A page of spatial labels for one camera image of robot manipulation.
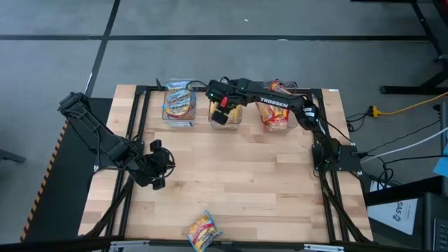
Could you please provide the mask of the clear plastic bin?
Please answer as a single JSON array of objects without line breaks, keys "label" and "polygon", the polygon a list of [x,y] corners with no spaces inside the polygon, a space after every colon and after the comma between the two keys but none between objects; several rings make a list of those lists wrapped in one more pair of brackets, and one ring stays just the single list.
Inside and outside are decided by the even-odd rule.
[{"label": "clear plastic bin", "polygon": [[[189,78],[172,78],[172,79],[169,79],[168,81],[170,81],[170,80],[185,80],[185,81],[189,80],[190,82],[193,81],[192,79],[189,79]],[[191,88],[190,88],[189,84],[187,85],[187,90],[191,92],[191,99],[190,99],[191,102],[195,102],[196,103],[196,101],[197,101],[196,100],[196,92],[195,91],[191,91]],[[166,88],[165,88],[163,104],[165,103],[166,93],[167,93],[167,91],[166,91]],[[164,121],[170,127],[193,127],[194,124],[195,124],[195,118],[193,120],[164,120]]]},{"label": "clear plastic bin", "polygon": [[[270,83],[271,83],[272,81],[264,82],[264,83],[263,83],[263,87],[264,87],[265,89],[270,90]],[[289,89],[288,89],[288,90],[291,92],[291,94],[293,94],[293,95],[296,95],[296,94],[297,94],[297,88],[298,88],[298,87],[297,87],[297,84],[296,84],[296,83],[294,83],[294,82],[290,82],[290,81],[281,81],[281,82],[285,82],[285,83],[288,83],[288,84],[289,84]],[[287,127],[286,129],[273,129],[273,128],[268,127],[268,126],[266,126],[266,125],[263,124],[263,122],[262,122],[262,117],[261,117],[261,116],[260,116],[260,120],[261,120],[261,123],[262,123],[262,130],[263,130],[264,132],[275,132],[275,131],[278,131],[278,132],[287,132],[287,131],[290,131],[291,129],[293,129],[293,128],[295,128],[295,127],[298,126],[298,122],[297,122],[297,120],[296,120],[294,114],[293,114],[292,112],[290,112],[290,111],[289,111],[289,116],[288,116],[288,127]]]},{"label": "clear plastic bin", "polygon": [[[241,98],[241,97],[233,96],[233,97],[231,98],[231,102],[230,102],[230,104],[227,104],[226,107],[229,107],[229,106],[230,106],[231,109],[233,109],[233,108],[235,108],[237,105],[241,105],[241,106],[242,106],[242,109],[243,109],[242,98]],[[211,122],[211,121],[210,121],[210,116],[209,116],[209,114],[208,114],[208,121],[210,122],[211,126],[212,126],[214,129],[218,129],[218,130],[236,130],[236,129],[240,126],[240,124],[241,124],[241,123],[239,123],[239,124],[236,124],[236,125],[218,125],[217,123],[214,123],[214,122]]]}]

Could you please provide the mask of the black beam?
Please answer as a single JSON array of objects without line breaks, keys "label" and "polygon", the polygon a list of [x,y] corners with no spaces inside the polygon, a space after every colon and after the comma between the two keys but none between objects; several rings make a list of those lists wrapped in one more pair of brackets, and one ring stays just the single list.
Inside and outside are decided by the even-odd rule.
[{"label": "black beam", "polygon": [[[0,252],[89,252],[109,249],[110,243],[126,240],[123,236],[107,237],[79,237],[76,239],[63,239],[55,241],[31,241],[15,244],[0,244]],[[189,241],[149,239],[149,246],[189,246]],[[290,249],[301,251],[304,244],[322,244],[343,246],[345,252],[448,252],[448,246],[442,246],[436,250],[404,248],[386,246],[374,242],[352,242],[335,240],[329,243],[305,242],[305,243],[274,243],[274,242],[244,242],[244,241],[214,241],[210,247],[216,249]]]}]

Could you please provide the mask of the dark floor stand foot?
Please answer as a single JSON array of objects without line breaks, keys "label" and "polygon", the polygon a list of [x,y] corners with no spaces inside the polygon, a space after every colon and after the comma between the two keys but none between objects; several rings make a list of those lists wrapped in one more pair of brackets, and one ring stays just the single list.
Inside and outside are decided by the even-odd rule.
[{"label": "dark floor stand foot", "polygon": [[9,160],[16,163],[24,163],[26,158],[20,155],[16,155],[12,152],[0,149],[0,160]]}]

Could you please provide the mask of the black desk leg frame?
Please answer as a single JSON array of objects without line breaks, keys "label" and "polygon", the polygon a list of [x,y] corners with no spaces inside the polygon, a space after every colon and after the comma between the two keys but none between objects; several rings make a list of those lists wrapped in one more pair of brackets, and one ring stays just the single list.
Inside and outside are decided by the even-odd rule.
[{"label": "black desk leg frame", "polygon": [[383,95],[441,95],[448,92],[448,87],[440,87],[445,81],[448,81],[448,52],[443,53],[442,47],[436,38],[430,25],[419,7],[418,0],[350,0],[355,2],[377,2],[377,3],[397,3],[410,4],[419,24],[424,30],[425,35],[422,36],[423,41],[431,44],[435,50],[437,57],[435,62],[441,63],[442,70],[429,78],[426,82],[417,86],[396,86],[396,85],[382,85],[379,91]]}]

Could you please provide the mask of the black equipment case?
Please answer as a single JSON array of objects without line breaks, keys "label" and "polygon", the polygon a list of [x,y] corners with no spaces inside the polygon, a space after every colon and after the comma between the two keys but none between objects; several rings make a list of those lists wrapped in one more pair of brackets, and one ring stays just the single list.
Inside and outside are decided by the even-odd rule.
[{"label": "black equipment case", "polygon": [[405,184],[378,189],[372,182],[363,192],[366,207],[418,199],[413,235],[369,218],[374,240],[380,244],[398,245],[411,249],[435,249],[435,226],[445,224],[445,244],[448,246],[448,178],[435,176]]}]

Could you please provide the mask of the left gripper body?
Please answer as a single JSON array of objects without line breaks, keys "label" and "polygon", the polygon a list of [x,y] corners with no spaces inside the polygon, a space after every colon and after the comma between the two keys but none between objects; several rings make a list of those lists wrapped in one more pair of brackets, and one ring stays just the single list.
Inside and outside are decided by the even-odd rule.
[{"label": "left gripper body", "polygon": [[141,155],[136,160],[134,170],[134,180],[141,186],[152,185],[154,179],[165,179],[171,173],[171,153],[168,150],[161,150],[156,153]]}]

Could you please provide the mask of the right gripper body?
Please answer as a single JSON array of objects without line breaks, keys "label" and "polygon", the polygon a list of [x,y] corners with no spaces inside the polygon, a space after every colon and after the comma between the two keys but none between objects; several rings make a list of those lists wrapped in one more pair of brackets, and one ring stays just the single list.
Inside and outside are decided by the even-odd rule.
[{"label": "right gripper body", "polygon": [[235,86],[220,82],[219,80],[209,81],[205,95],[210,101],[220,102],[221,108],[231,108],[230,106],[226,107],[226,105],[230,104],[233,96],[241,97],[243,106],[247,106],[246,98],[244,95],[238,93]]}]

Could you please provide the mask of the black platform with hazard stripe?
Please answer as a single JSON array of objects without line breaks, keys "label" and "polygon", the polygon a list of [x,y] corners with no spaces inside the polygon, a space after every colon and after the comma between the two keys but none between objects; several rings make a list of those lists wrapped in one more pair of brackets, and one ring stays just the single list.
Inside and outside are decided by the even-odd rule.
[{"label": "black platform with hazard stripe", "polygon": [[93,173],[93,136],[77,122],[65,121],[20,237],[21,242],[78,236]]}]

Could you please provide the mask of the white paper sign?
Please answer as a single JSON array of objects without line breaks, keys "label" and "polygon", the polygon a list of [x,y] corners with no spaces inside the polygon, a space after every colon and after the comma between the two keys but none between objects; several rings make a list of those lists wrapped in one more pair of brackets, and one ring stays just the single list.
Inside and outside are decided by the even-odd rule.
[{"label": "white paper sign", "polygon": [[367,207],[369,218],[413,235],[418,199],[406,199]]}]

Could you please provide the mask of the silver bracket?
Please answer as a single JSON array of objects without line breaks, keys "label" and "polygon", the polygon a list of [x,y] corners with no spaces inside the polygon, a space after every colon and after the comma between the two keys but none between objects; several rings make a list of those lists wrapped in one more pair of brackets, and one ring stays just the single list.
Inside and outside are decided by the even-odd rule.
[{"label": "silver bracket", "polygon": [[149,240],[112,241],[110,243],[108,252],[123,252],[125,249],[149,246],[149,244]]},{"label": "silver bracket", "polygon": [[322,244],[304,244],[303,250],[311,252],[345,252],[343,246],[332,246]]}]

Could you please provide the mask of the blue paper sheet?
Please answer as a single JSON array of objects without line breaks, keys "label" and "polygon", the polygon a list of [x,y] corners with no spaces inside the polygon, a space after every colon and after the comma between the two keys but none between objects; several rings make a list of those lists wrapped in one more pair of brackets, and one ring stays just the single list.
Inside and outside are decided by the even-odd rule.
[{"label": "blue paper sheet", "polygon": [[433,172],[448,178],[448,144],[444,147],[443,157],[438,160]]}]

